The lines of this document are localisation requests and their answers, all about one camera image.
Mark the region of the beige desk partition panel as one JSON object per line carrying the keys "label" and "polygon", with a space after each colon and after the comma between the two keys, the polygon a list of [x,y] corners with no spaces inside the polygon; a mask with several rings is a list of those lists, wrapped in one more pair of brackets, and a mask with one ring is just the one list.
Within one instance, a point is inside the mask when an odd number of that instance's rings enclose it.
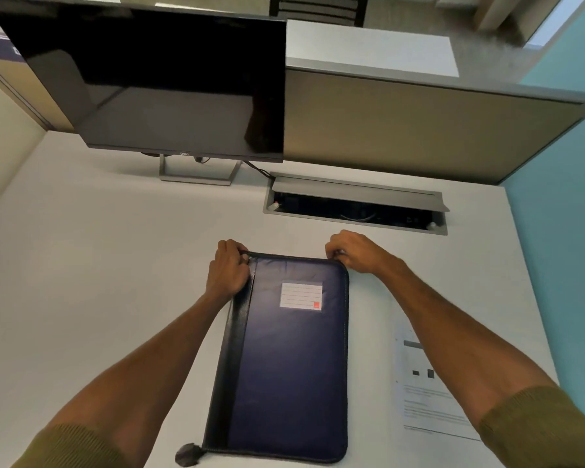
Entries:
{"label": "beige desk partition panel", "polygon": [[284,159],[499,185],[585,120],[585,92],[287,58]]}

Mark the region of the printed paper sheet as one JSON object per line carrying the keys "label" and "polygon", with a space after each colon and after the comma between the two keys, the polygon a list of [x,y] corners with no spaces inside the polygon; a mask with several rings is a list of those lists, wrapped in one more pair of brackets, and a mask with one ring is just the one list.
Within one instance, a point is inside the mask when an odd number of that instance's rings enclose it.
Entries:
{"label": "printed paper sheet", "polygon": [[396,401],[406,430],[480,442],[402,311],[395,320]]}

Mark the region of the person's left hand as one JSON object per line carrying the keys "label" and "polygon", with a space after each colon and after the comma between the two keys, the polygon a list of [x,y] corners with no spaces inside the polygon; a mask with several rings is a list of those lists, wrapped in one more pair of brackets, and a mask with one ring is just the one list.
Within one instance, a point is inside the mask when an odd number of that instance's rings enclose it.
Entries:
{"label": "person's left hand", "polygon": [[217,265],[216,251],[214,259],[210,262],[205,294],[226,303],[241,291],[248,281],[249,275],[249,260],[248,264],[244,266],[221,268]]}

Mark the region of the white neighbouring desk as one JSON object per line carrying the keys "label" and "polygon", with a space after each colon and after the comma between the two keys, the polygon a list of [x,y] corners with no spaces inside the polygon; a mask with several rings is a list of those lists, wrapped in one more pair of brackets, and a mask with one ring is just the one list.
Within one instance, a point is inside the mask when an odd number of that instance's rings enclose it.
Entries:
{"label": "white neighbouring desk", "polygon": [[289,20],[290,59],[459,77],[450,38]]}

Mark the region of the person's right forearm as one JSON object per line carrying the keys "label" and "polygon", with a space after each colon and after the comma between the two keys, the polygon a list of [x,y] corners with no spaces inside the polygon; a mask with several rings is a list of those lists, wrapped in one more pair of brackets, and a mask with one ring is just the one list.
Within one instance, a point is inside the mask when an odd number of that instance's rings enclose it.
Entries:
{"label": "person's right forearm", "polygon": [[375,272],[433,368],[505,468],[585,468],[585,414],[531,358],[477,322],[403,260]]}

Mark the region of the dark chair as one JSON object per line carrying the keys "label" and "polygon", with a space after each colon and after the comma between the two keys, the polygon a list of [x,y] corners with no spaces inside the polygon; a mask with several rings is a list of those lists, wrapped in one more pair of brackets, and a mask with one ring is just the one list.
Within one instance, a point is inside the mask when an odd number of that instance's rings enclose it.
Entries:
{"label": "dark chair", "polygon": [[363,27],[368,0],[269,0],[269,15],[288,20]]}

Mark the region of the dark blue zippered folder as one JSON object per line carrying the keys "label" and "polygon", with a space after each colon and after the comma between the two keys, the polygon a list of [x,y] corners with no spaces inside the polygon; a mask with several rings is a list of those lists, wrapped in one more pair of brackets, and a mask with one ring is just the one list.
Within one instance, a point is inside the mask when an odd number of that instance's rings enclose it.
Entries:
{"label": "dark blue zippered folder", "polygon": [[205,454],[335,464],[348,449],[349,273],[338,261],[248,251],[219,354]]}

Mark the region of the person's left forearm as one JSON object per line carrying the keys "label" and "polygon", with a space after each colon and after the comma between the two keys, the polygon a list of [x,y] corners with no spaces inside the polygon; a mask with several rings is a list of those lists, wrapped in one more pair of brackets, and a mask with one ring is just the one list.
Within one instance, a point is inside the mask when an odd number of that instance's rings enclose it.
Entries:
{"label": "person's left forearm", "polygon": [[144,468],[203,339],[231,298],[206,291],[75,394],[11,468]]}

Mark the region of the grey monitor stand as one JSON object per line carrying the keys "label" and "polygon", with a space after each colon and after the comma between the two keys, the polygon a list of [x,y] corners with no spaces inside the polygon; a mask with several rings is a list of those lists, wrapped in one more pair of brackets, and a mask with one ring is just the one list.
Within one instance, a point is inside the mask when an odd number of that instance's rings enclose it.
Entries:
{"label": "grey monitor stand", "polygon": [[229,187],[241,165],[230,159],[160,155],[158,176],[162,181]]}

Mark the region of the black computer monitor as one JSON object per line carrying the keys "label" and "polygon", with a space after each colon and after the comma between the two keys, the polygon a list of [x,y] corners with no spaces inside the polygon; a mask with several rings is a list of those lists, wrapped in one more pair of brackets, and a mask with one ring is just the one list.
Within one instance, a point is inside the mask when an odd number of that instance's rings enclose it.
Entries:
{"label": "black computer monitor", "polygon": [[283,161],[283,19],[0,0],[0,28],[90,148]]}

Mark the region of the person's right hand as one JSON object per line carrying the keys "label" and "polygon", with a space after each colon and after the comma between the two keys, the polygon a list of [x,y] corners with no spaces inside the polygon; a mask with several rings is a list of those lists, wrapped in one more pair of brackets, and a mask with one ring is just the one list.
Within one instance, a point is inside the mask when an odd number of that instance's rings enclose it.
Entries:
{"label": "person's right hand", "polygon": [[359,234],[359,248],[355,261],[341,262],[345,267],[358,273],[372,274],[377,277],[390,269],[398,259],[378,244],[370,240],[366,235]]}

